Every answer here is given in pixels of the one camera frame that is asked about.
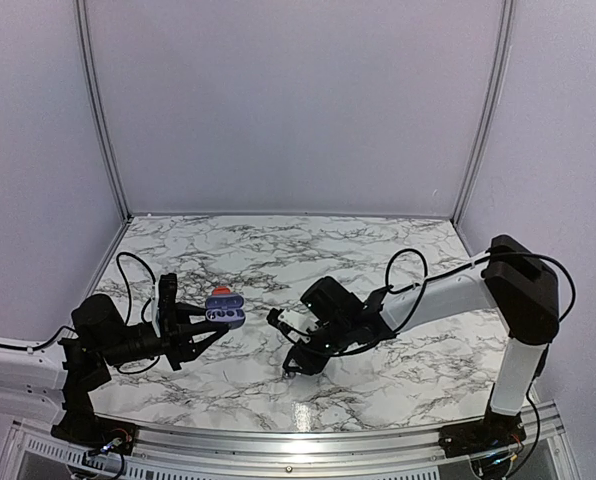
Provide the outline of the grey blue charging case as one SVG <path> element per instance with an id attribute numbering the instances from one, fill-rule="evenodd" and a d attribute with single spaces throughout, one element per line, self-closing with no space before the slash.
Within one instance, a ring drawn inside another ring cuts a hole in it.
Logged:
<path id="1" fill-rule="evenodd" d="M 246 320 L 244 303 L 244 298 L 237 293 L 210 295 L 205 301 L 205 318 L 227 324 L 230 329 L 240 328 Z"/>

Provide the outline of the red earbud charging case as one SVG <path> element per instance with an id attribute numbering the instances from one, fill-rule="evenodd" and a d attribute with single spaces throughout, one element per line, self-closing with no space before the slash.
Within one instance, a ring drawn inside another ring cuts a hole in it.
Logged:
<path id="1" fill-rule="evenodd" d="M 228 287 L 217 287 L 212 291 L 212 295 L 227 295 L 231 293 L 232 292 Z"/>

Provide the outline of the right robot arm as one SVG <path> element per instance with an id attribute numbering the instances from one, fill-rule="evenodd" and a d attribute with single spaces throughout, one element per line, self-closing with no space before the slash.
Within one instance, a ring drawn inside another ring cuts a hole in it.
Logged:
<path id="1" fill-rule="evenodd" d="M 360 355 L 399 334 L 445 318 L 495 309 L 509 335 L 502 364 L 473 438 L 493 448 L 507 437 L 549 346 L 572 307 L 560 306 L 559 281 L 574 282 L 558 260 L 498 235 L 467 263 L 397 288 L 390 282 L 359 299 L 331 276 L 316 280 L 300 302 L 314 326 L 291 343 L 282 369 L 316 375 L 333 358 Z"/>

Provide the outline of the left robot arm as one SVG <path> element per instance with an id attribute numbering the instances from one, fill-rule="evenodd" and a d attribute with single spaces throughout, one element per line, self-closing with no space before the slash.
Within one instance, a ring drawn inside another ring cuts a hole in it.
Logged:
<path id="1" fill-rule="evenodd" d="M 177 289 L 175 274 L 155 278 L 135 324 L 110 296 L 94 294 L 44 342 L 0 338 L 0 414 L 45 422 L 67 442 L 130 452 L 136 425 L 98 416 L 91 392 L 132 362 L 165 359 L 178 371 L 245 321 L 243 298 L 227 288 L 202 307 L 178 301 Z"/>

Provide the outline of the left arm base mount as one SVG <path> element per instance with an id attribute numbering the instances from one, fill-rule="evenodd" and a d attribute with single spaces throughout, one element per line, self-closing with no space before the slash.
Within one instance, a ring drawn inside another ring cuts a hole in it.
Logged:
<path id="1" fill-rule="evenodd" d="M 91 455 L 130 455 L 138 426 L 128 421 L 97 415 L 89 395 L 85 394 L 63 402 L 63 415 L 51 427 L 50 433 L 56 439 L 87 447 Z"/>

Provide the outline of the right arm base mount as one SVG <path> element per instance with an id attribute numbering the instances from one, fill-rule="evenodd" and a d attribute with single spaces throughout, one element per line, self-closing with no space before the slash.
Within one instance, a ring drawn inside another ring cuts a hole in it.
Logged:
<path id="1" fill-rule="evenodd" d="M 519 445 L 526 438 L 520 414 L 507 416 L 487 408 L 481 419 L 441 427 L 438 445 L 447 458 L 454 458 Z"/>

